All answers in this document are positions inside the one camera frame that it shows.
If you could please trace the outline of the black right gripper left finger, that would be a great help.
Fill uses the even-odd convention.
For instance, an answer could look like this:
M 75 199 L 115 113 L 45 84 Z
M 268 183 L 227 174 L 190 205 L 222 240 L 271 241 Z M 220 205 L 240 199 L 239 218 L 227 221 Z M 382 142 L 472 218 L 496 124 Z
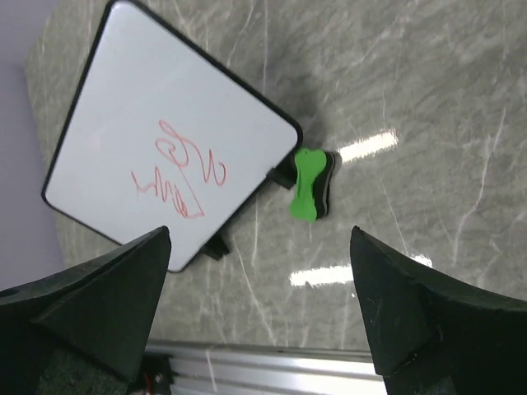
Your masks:
M 159 227 L 98 258 L 1 294 L 4 394 L 165 394 L 144 356 L 170 258 Z

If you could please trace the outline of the green bone-shaped eraser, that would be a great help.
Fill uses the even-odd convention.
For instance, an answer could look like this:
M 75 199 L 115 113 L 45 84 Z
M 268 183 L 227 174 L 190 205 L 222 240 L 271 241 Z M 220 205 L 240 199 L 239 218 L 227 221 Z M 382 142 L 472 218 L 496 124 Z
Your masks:
M 329 186 L 336 161 L 333 152 L 320 149 L 301 148 L 295 154 L 296 187 L 290 204 L 294 218 L 313 223 L 329 214 Z

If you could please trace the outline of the white board with black frame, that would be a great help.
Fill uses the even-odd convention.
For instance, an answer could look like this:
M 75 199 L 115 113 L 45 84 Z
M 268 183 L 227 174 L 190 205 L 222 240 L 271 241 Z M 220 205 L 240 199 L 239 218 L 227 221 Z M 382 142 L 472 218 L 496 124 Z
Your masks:
M 136 1 L 111 1 L 44 182 L 126 244 L 166 226 L 180 272 L 301 144 L 300 125 Z

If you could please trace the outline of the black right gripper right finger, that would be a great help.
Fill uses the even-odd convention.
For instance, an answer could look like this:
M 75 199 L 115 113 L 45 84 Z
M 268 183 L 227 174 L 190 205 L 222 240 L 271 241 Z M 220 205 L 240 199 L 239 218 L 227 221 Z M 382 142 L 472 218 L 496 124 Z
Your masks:
M 526 303 L 456 280 L 354 227 L 350 259 L 389 394 L 524 394 Z

